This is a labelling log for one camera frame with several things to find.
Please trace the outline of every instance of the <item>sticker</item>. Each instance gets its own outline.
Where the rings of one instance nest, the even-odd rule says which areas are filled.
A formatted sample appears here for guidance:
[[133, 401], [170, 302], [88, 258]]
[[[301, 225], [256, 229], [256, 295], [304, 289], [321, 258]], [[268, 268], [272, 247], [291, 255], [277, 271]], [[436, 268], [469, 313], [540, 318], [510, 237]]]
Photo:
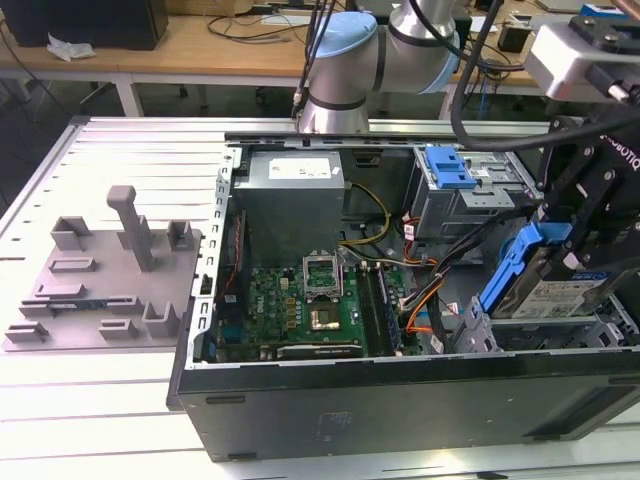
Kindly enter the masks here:
[[472, 177], [491, 177], [487, 169], [483, 167], [470, 168], [469, 173], [471, 174]]
[[431, 346], [438, 353], [444, 352], [444, 345], [435, 335], [431, 335]]
[[316, 422], [316, 442], [332, 443], [344, 441], [351, 435], [351, 412], [326, 412], [322, 413]]
[[409, 240], [410, 242], [413, 242], [416, 239], [415, 228], [413, 227], [413, 225], [404, 226], [404, 238], [406, 240]]
[[457, 302], [447, 303], [447, 308], [440, 313], [442, 316], [458, 315], [460, 313], [460, 310], [458, 310], [458, 303]]
[[331, 178], [328, 158], [274, 158], [269, 161], [270, 180]]
[[47, 306], [51, 310], [76, 310], [78, 308], [75, 303], [53, 303]]
[[584, 303], [584, 294], [602, 285], [608, 277], [607, 273], [604, 273], [603, 277], [602, 272], [585, 272], [578, 275], [585, 274], [589, 275], [591, 280], [541, 281], [513, 313], [513, 318], [571, 316]]

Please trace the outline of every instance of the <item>blue tab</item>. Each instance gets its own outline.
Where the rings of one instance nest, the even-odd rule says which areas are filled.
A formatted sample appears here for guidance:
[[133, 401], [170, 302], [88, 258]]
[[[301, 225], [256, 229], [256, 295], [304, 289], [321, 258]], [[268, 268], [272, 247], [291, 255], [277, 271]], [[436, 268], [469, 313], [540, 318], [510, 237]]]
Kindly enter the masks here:
[[424, 153], [438, 188], [473, 189], [478, 185], [453, 147], [427, 147]]
[[531, 247], [539, 244], [553, 245], [564, 242], [571, 233], [570, 223], [529, 223], [518, 232], [507, 255], [480, 294], [480, 304], [489, 312], [511, 280], [525, 267], [525, 256]]

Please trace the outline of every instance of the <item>ram slot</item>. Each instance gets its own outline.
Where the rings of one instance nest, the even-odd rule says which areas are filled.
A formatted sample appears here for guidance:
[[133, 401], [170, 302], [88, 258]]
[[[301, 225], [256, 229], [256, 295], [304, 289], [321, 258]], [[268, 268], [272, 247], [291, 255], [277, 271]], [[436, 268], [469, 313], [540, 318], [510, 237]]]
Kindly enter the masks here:
[[393, 314], [393, 305], [391, 304], [391, 298], [389, 297], [389, 288], [387, 287], [387, 281], [384, 277], [384, 270], [378, 268], [378, 284], [380, 291], [382, 292], [384, 318], [389, 329], [389, 336], [391, 340], [391, 347], [394, 351], [400, 350], [402, 340], [400, 337], [400, 327], [398, 326], [398, 320]]
[[377, 272], [359, 270], [356, 275], [362, 326], [370, 357], [393, 355]]

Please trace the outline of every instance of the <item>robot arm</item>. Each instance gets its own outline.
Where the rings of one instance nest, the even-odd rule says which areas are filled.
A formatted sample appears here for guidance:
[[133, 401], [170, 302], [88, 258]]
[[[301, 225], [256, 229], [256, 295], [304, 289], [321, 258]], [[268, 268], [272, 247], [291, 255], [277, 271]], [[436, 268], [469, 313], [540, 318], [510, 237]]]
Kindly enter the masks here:
[[[419, 0], [441, 35], [457, 45], [452, 0]], [[299, 121], [305, 133], [364, 133], [369, 92], [431, 93], [453, 74], [457, 58], [433, 38], [405, 1], [377, 27], [367, 13], [330, 17], [309, 75], [309, 98]]]

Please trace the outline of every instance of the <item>white paper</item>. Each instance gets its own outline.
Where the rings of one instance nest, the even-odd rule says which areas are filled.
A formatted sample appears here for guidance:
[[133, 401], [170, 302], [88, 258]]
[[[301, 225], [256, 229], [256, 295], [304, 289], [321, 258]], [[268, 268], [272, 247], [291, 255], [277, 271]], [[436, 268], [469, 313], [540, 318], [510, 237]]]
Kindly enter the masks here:
[[52, 37], [51, 34], [49, 34], [47, 50], [65, 62], [70, 62], [74, 58], [88, 58], [95, 57], [96, 55], [93, 47], [88, 43], [63, 42], [62, 40]]
[[274, 158], [269, 161], [270, 180], [321, 180], [331, 178], [328, 158]]
[[[486, 18], [487, 17], [485, 17], [484, 15], [471, 17], [471, 31], [473, 33], [478, 33], [482, 28], [482, 25], [484, 24], [484, 20]], [[497, 31], [498, 31], [498, 27], [496, 27], [495, 25], [491, 25], [490, 32], [497, 32]]]

